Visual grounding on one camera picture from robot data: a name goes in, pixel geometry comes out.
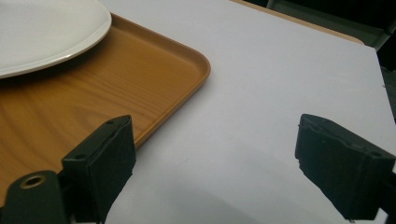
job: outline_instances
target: table surface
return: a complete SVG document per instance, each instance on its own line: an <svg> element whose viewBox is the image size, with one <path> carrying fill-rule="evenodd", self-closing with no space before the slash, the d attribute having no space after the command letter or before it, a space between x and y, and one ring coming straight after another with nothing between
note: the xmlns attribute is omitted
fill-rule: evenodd
<svg viewBox="0 0 396 224"><path fill-rule="evenodd" d="M100 1L212 67L137 151L106 223L348 223L294 158L303 113L396 154L374 49L229 0Z"/></svg>

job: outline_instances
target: white plate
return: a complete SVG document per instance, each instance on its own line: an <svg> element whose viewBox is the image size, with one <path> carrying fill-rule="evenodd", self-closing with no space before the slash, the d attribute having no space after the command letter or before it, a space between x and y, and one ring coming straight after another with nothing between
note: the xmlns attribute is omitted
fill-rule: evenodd
<svg viewBox="0 0 396 224"><path fill-rule="evenodd" d="M0 78L76 57L110 25L110 13L96 0L0 0Z"/></svg>

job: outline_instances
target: screw hole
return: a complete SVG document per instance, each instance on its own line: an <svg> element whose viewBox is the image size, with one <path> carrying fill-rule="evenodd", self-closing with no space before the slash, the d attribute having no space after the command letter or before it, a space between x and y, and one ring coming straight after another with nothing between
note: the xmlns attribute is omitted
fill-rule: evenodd
<svg viewBox="0 0 396 224"><path fill-rule="evenodd" d="M46 177L44 175L32 175L22 181L21 188L31 189L41 185L44 181L46 181Z"/></svg>

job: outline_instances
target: white tabletop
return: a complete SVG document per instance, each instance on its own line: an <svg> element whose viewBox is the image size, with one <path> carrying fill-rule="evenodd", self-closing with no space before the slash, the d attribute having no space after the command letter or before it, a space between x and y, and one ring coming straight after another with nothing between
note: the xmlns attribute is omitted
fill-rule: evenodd
<svg viewBox="0 0 396 224"><path fill-rule="evenodd" d="M212 66L137 151L106 223L348 223L294 158L303 113L396 154L374 49L229 0L101 2Z"/></svg>

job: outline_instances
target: wood grain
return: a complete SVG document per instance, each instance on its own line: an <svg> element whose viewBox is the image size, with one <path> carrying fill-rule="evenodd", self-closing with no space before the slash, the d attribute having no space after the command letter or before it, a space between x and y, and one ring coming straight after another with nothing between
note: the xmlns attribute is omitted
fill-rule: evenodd
<svg viewBox="0 0 396 224"><path fill-rule="evenodd" d="M273 16L276 16L276 17L285 19L285 20L287 20L287 21L292 21L292 22L301 24L301 25L303 25L303 26L307 26L307 27L312 28L312 29L314 29L314 30L318 30L318 31L321 31L321 32L323 32L323 33L327 33L327 34L329 34L329 35L335 35L335 36L344 38L344 39L346 39L346 40L349 40L349 41L352 41L352 42L355 42L355 43L364 45L364 43L363 43L361 40L359 40L358 38L356 38L356 37L353 37L353 36L350 36L350 35L345 35L345 34L336 32L336 31L334 31L334 30L331 30L331 29L328 29L328 28L325 28L325 27L322 27L322 26L315 25L315 24L313 24L313 23L311 23L311 22L302 21L302 20L299 20L299 19L297 19L297 18L294 18L294 17L288 16L288 15L282 14L282 13L280 13L280 12L273 11L273 10L268 9L268 8L266 8L266 7L260 7L260 6L251 4L251 3L249 3L249 2L246 2L246 1L244 1L244 0L231 0L231 1L232 1L232 2L235 2L235 3L238 3L238 4L241 4L241 5L244 5L244 6L246 6L246 7L251 7L251 8L257 9L257 10L259 10L259 11L262 11L262 12L265 12L265 13L268 13L268 14L271 14L271 15L273 15Z"/></svg>
<svg viewBox="0 0 396 224"><path fill-rule="evenodd" d="M60 171L104 121L130 114L140 147L206 80L199 52L112 15L107 36L71 61L0 79L0 204L17 178Z"/></svg>

